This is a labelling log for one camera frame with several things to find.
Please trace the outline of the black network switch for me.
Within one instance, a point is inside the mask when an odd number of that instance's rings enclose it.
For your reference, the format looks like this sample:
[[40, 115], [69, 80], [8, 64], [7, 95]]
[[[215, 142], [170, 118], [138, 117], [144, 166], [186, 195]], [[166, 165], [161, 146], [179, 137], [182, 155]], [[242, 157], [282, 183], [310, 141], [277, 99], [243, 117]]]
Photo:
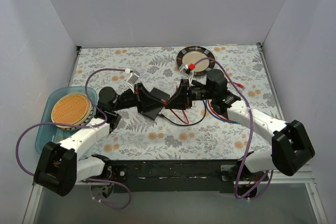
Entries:
[[163, 102], [161, 100], [167, 101], [170, 98], [170, 95], [164, 91], [161, 91], [157, 88], [153, 88], [150, 91], [150, 94], [153, 95], [156, 100], [150, 102], [150, 111], [146, 111], [143, 115], [151, 120], [155, 120], [158, 114], [161, 112], [162, 108], [164, 107]]

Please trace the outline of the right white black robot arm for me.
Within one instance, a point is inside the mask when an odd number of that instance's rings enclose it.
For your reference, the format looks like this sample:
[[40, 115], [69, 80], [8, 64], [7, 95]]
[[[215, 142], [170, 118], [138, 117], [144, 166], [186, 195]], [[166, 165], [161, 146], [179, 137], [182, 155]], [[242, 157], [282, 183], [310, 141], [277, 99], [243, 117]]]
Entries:
[[238, 166], [238, 176], [251, 180], [257, 172], [278, 170], [292, 176], [315, 156], [315, 150], [304, 125], [294, 120], [290, 123], [268, 116], [256, 109], [250, 109], [245, 101], [231, 93], [227, 79], [218, 69], [210, 70], [205, 84], [183, 79], [177, 91], [166, 102], [172, 110], [186, 110], [198, 100], [210, 100], [213, 110], [258, 134], [271, 145], [271, 150], [251, 152], [242, 165]]

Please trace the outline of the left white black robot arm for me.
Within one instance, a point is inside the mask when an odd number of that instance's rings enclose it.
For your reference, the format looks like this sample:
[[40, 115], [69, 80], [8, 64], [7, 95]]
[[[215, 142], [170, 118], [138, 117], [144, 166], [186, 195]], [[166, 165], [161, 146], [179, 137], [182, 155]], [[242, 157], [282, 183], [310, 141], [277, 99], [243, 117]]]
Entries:
[[139, 113], [159, 112], [170, 95], [153, 88], [148, 91], [137, 83], [135, 89], [127, 89], [118, 95], [112, 87], [99, 92], [98, 108], [87, 128], [80, 129], [59, 143], [48, 142], [42, 150], [34, 173], [34, 182], [55, 192], [67, 195], [75, 183], [88, 178], [100, 182], [110, 180], [117, 171], [111, 161], [100, 154], [81, 159], [81, 156], [99, 139], [108, 136], [118, 126], [121, 116], [117, 110], [136, 107]]

